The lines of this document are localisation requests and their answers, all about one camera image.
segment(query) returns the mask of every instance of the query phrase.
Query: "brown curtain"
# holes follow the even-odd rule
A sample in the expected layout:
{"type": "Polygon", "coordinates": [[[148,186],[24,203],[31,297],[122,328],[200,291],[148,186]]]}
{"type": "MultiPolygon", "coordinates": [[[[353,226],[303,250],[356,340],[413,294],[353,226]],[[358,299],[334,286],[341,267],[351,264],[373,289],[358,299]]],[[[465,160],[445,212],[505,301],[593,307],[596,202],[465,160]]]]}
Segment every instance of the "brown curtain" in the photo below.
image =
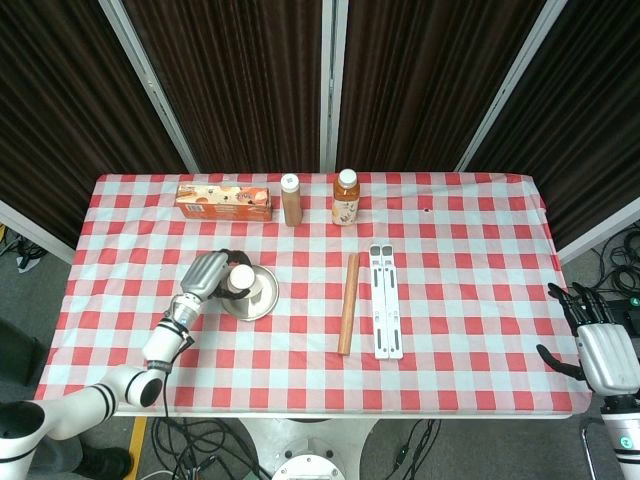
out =
{"type": "Polygon", "coordinates": [[[351,0],[337,168],[453,170],[543,0],[351,0]]]}
{"type": "Polygon", "coordinates": [[[0,12],[0,200],[75,246],[101,174],[185,168],[97,2],[0,12]]]}
{"type": "Polygon", "coordinates": [[[556,246],[640,196],[640,3],[569,2],[468,170],[533,176],[556,246]]]}
{"type": "Polygon", "coordinates": [[[322,0],[125,1],[203,171],[317,171],[322,0]]]}

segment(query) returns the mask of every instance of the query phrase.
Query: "robotic hand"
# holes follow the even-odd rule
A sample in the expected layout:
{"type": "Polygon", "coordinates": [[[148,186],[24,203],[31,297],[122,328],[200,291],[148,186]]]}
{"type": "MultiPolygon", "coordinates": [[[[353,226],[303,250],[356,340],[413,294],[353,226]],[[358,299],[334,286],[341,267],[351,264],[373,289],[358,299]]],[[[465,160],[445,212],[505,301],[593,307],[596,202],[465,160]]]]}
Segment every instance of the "robotic hand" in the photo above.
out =
{"type": "MultiPolygon", "coordinates": [[[[604,397],[600,411],[620,468],[625,479],[640,480],[640,363],[629,335],[622,325],[613,322],[602,296],[578,283],[573,288],[579,296],[571,296],[550,283],[549,295],[562,305],[576,337],[580,365],[559,361],[543,345],[537,346],[538,353],[553,370],[585,380],[591,390],[604,397]]],[[[588,449],[585,454],[595,478],[588,449]]]]}
{"type": "Polygon", "coordinates": [[[211,296],[242,298],[249,293],[232,293],[220,285],[231,263],[251,265],[240,251],[219,250],[195,259],[180,283],[183,293],[173,297],[142,349],[146,370],[119,365],[100,383],[60,399],[0,405],[0,480],[25,478],[45,435],[54,440],[71,438],[110,418],[120,402],[152,405],[177,356],[194,343],[189,328],[202,303],[211,296]]]}

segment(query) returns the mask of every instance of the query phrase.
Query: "bottle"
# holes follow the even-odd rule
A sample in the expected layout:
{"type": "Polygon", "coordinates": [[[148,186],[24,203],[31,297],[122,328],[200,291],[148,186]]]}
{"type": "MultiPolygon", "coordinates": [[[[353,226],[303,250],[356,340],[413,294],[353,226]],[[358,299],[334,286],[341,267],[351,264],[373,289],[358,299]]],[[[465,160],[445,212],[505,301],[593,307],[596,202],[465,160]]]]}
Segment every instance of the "bottle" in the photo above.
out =
{"type": "Polygon", "coordinates": [[[284,222],[287,227],[295,227],[302,222],[302,206],[300,205],[300,180],[293,173],[287,173],[280,179],[282,188],[282,208],[284,222]]]}
{"type": "Polygon", "coordinates": [[[356,221],[360,184],[356,172],[345,168],[333,183],[331,218],[336,225],[352,225],[356,221]]]}

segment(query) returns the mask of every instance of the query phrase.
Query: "cardboard box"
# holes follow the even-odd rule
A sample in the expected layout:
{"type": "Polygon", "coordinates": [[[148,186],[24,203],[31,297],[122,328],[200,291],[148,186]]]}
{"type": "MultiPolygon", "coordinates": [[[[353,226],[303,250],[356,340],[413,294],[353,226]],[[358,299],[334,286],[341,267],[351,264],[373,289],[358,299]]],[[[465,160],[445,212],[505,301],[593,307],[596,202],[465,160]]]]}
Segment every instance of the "cardboard box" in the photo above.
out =
{"type": "Polygon", "coordinates": [[[187,218],[271,221],[271,195],[265,187],[180,184],[175,205],[187,218]]]}

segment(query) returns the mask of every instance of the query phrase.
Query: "gingham tablecloth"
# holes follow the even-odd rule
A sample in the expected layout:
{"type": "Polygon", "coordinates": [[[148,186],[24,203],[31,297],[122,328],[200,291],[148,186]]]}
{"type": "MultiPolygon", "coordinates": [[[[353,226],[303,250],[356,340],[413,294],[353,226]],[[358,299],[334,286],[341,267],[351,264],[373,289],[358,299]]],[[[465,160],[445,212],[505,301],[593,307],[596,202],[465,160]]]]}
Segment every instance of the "gingham tablecloth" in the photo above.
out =
{"type": "MultiPolygon", "coordinates": [[[[106,175],[95,187],[36,398],[96,383],[110,366],[142,367],[141,349],[197,254],[244,250],[280,287],[253,323],[206,304],[168,382],[173,411],[199,415],[586,410],[590,393],[545,367],[576,347],[546,284],[564,285],[530,177],[359,174],[357,225],[331,223],[334,175],[301,174],[302,225],[286,227],[280,175],[106,175]],[[179,181],[267,184],[272,223],[185,219],[179,181]],[[368,247],[395,250],[404,358],[373,355],[368,247]],[[349,253],[360,252],[351,355],[336,353],[349,253]]],[[[140,413],[154,413],[155,407],[140,413]]]]}

